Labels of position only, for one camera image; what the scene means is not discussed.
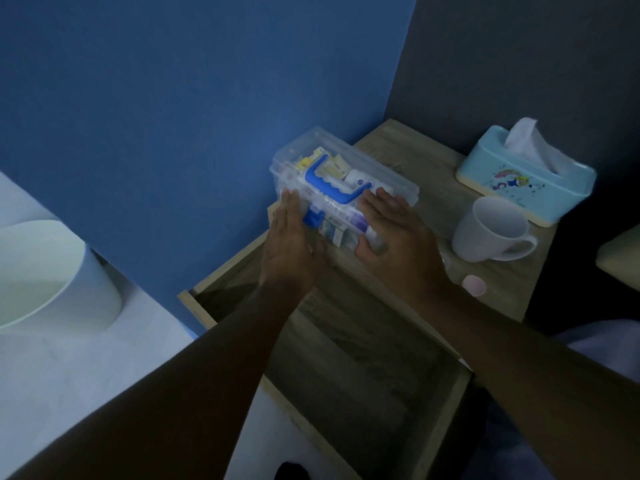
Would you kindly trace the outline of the person's left hand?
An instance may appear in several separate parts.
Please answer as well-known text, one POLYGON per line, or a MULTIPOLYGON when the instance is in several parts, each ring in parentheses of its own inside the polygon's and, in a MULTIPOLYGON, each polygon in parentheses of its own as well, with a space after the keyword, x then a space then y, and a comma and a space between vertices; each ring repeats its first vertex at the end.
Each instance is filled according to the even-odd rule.
POLYGON ((314 265, 307 247, 299 193, 284 189, 264 243, 260 286, 304 297, 325 266, 314 265))

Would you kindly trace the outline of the person's right hand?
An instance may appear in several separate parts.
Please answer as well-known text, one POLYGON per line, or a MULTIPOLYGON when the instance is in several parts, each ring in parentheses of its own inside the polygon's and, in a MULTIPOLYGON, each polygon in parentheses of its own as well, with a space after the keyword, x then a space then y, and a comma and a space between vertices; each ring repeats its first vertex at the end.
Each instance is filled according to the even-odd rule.
POLYGON ((416 212, 402 196, 401 219, 386 219, 374 208, 374 193, 366 189, 358 208, 377 237, 386 245, 385 262, 362 262, 370 272, 405 303, 414 305, 427 297, 443 294, 450 286, 436 238, 429 230, 429 241, 412 233, 410 213, 416 212))

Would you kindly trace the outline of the clear storage box blue handle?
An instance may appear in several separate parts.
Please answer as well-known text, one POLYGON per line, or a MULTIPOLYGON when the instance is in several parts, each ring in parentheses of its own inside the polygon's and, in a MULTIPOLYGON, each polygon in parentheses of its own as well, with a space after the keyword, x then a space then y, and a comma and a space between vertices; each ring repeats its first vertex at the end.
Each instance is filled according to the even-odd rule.
POLYGON ((382 187, 393 196, 401 195, 410 205, 416 204, 419 197, 418 185, 389 164, 374 160, 320 127, 309 130, 277 151, 269 170, 278 197, 284 189, 299 192, 303 222, 318 233, 322 211, 350 221, 354 219, 352 215, 363 216, 366 220, 357 205, 365 189, 374 193, 382 187), (294 164, 319 146, 326 153, 306 171, 298 171, 294 164), (354 168, 375 177, 375 187, 369 184, 353 191, 345 185, 343 179, 354 168))

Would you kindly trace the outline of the person's right forearm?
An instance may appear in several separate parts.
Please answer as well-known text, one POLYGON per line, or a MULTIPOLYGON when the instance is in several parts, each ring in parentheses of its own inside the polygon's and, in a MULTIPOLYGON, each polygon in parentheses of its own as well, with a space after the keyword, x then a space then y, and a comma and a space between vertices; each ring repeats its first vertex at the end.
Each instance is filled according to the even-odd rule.
POLYGON ((455 287, 414 309, 478 375, 556 480, 640 480, 640 384, 455 287))

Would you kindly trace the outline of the white purple medicine carton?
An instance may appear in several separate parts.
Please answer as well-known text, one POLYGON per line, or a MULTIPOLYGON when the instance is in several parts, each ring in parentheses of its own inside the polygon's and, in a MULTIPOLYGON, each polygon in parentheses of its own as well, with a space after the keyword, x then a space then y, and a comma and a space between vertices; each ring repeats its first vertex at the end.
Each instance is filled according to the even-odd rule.
POLYGON ((319 233, 334 246, 354 251, 360 235, 366 237, 372 246, 378 244, 377 234, 363 216, 352 215, 354 219, 350 221, 334 217, 327 211, 322 211, 321 214, 323 220, 319 233))

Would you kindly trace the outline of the white round bottle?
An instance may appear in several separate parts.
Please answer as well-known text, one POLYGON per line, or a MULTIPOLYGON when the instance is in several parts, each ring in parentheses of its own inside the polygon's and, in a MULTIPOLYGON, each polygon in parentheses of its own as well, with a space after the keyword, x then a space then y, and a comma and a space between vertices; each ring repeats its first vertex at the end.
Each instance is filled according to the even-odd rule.
POLYGON ((350 189, 355 191, 358 188, 363 187, 364 185, 371 184, 372 186, 375 187, 377 180, 375 179, 375 177, 372 177, 366 172, 354 168, 347 173, 347 175, 343 179, 343 182, 350 189))

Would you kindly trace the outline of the wooden nightstand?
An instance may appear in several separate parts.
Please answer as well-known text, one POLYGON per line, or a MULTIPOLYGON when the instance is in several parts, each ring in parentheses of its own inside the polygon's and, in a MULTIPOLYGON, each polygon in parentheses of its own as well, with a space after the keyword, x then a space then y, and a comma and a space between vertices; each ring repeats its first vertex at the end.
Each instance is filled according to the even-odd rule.
POLYGON ((460 283, 469 275, 480 277, 487 291, 479 300, 502 315, 523 322, 556 227, 530 225, 538 245, 521 259, 466 262, 454 254, 451 240, 457 224, 480 194, 454 176, 464 156, 396 120, 385 121, 355 146, 315 127, 276 152, 269 170, 277 190, 301 187, 294 165, 318 147, 340 154, 352 168, 375 175, 397 193, 404 193, 436 234, 450 279, 460 283))

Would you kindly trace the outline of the white mug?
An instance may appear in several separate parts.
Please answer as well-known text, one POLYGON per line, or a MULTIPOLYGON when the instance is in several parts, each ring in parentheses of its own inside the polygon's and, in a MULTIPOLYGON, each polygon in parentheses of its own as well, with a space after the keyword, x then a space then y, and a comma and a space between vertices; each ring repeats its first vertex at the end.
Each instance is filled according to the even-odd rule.
POLYGON ((532 254, 538 240, 519 207, 496 196, 483 196, 460 220, 451 246, 466 262, 510 262, 532 254))

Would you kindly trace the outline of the small pink round cap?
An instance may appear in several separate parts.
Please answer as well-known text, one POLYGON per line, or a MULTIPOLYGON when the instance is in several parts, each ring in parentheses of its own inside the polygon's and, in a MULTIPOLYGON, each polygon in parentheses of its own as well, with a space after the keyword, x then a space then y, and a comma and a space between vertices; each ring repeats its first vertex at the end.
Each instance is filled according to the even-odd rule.
POLYGON ((476 275, 467 275, 462 279, 461 286, 473 297, 480 297, 487 291, 486 282, 476 275))

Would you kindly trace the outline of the yellow medicine packet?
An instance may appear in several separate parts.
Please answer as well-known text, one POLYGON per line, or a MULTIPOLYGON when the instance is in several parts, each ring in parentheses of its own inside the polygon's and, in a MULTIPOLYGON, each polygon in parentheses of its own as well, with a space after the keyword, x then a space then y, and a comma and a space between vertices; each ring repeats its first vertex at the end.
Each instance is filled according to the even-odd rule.
POLYGON ((311 167, 315 163, 315 161, 318 160, 318 158, 322 157, 325 153, 326 153, 325 149, 319 146, 311 153, 311 155, 300 158, 294 164, 294 166, 298 171, 304 172, 309 167, 311 167))

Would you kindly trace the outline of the wooden drawer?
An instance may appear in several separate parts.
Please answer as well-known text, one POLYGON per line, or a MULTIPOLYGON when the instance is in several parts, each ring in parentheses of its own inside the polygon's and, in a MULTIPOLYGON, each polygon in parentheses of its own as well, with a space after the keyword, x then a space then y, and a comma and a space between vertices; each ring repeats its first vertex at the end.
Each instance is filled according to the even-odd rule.
POLYGON ((427 480, 471 373, 345 248, 292 313, 261 379, 349 480, 427 480))

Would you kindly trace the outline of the light blue tissue box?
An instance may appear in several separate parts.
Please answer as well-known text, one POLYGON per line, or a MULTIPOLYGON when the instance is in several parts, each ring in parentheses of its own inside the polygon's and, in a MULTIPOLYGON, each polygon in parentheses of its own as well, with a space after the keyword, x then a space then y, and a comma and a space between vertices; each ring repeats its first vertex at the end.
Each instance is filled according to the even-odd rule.
POLYGON ((508 130, 493 125, 456 170, 457 181, 484 196, 519 206, 528 220, 552 227, 593 192, 597 173, 572 161, 562 174, 525 160, 505 147, 508 130))

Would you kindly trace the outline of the white tissue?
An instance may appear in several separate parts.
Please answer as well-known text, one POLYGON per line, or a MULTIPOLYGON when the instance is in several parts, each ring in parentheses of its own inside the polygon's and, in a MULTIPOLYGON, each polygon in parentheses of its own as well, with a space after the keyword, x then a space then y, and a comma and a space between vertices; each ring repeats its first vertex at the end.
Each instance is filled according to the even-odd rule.
POLYGON ((575 161, 562 151, 548 144, 537 127, 538 121, 524 117, 512 126, 508 132, 504 147, 511 153, 552 172, 563 175, 570 170, 575 161))

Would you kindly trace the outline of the cream cushion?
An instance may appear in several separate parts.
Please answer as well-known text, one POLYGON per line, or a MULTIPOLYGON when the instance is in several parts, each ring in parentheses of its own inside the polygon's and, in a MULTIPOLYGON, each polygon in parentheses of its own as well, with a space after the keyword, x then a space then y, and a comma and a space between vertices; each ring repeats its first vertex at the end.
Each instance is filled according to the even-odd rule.
POLYGON ((597 268, 640 292, 640 223, 599 247, 597 268))

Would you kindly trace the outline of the white waste bin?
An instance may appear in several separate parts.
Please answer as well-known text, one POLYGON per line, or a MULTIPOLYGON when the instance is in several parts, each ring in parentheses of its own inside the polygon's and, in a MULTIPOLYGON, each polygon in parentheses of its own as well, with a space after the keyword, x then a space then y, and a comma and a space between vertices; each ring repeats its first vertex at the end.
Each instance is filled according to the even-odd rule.
POLYGON ((122 311, 91 248, 60 221, 0 230, 0 335, 91 339, 122 311))

